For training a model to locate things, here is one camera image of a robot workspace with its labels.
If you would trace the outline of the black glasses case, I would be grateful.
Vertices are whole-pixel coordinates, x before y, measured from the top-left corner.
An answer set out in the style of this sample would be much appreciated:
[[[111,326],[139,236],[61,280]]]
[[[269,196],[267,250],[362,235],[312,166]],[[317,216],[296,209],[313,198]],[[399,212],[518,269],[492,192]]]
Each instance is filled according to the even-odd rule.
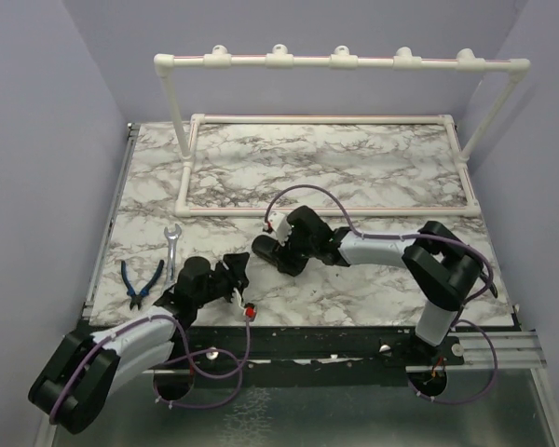
[[[281,265],[282,246],[273,237],[257,236],[252,242],[252,252],[275,268]]]

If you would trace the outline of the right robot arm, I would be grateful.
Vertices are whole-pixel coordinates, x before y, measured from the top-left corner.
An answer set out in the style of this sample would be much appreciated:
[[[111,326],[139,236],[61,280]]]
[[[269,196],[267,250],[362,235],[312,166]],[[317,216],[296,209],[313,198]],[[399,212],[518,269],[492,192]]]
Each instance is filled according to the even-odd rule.
[[[362,233],[353,227],[331,228],[311,208],[266,217],[276,237],[272,260],[282,273],[297,275],[310,259],[330,266],[379,265],[405,269],[427,302],[409,342],[411,357],[430,364],[443,353],[443,339],[478,278],[487,270],[483,255],[443,224],[427,222],[412,234]]]

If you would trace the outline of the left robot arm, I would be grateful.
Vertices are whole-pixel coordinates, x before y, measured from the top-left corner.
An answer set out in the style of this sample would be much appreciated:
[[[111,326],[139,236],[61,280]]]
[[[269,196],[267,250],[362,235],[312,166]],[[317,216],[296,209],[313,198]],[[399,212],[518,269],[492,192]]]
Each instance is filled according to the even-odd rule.
[[[135,376],[156,366],[193,364],[198,353],[189,349],[188,329],[204,305],[241,296],[249,285],[249,260],[247,252],[226,254],[217,264],[189,257],[144,315],[104,331],[67,333],[34,380],[28,400],[51,424],[78,434]]]

